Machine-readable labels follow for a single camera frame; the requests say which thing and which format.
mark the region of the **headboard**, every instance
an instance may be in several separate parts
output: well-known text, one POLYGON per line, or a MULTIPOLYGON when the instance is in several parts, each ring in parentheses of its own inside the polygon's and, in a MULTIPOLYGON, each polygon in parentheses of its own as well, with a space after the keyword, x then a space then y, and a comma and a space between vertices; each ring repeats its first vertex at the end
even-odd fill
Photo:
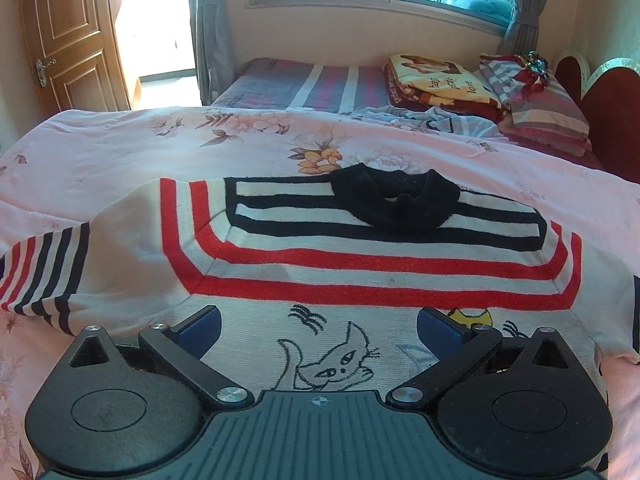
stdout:
POLYGON ((554 70, 589 121, 593 153, 605 170, 640 184, 640 63, 619 57, 591 74, 584 57, 568 50, 554 70))

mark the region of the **sweater collar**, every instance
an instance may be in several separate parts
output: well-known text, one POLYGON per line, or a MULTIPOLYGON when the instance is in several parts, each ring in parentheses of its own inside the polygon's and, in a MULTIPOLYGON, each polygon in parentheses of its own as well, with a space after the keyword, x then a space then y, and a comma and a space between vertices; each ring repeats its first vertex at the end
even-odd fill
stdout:
POLYGON ((377 229, 404 235, 439 227, 460 198, 460 188, 435 170, 409 175, 357 164, 334 171, 330 182, 343 209, 377 229))

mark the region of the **embroidered cat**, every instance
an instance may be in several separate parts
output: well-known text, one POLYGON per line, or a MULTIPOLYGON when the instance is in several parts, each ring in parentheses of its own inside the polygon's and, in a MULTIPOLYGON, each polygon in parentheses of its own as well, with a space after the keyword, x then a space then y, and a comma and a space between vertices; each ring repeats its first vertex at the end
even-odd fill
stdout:
POLYGON ((331 348, 318 361, 303 365, 300 346, 289 339, 278 339, 287 357, 284 371, 274 390, 341 392, 369 381, 374 373, 362 365, 367 358, 380 357, 369 349, 364 330, 349 322, 344 343, 331 348))

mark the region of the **crosshair symbol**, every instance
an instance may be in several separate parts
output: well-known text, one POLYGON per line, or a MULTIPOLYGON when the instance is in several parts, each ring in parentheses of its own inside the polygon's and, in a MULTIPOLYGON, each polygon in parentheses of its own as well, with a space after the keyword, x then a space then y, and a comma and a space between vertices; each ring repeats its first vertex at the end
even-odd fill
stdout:
POLYGON ((326 397, 317 396, 311 399, 311 402, 314 403, 318 408, 322 408, 326 403, 330 401, 326 397))

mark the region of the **door handle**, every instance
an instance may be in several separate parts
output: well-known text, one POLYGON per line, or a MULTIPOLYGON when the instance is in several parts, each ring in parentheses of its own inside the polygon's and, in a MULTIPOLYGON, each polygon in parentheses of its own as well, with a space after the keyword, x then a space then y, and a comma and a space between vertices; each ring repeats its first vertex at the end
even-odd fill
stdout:
POLYGON ((47 75, 45 74, 44 71, 48 66, 55 65, 55 64, 56 64, 55 59, 51 59, 46 63, 42 62, 41 59, 36 61, 36 72, 38 72, 38 79, 40 80, 40 86, 42 86, 43 88, 47 86, 47 75))

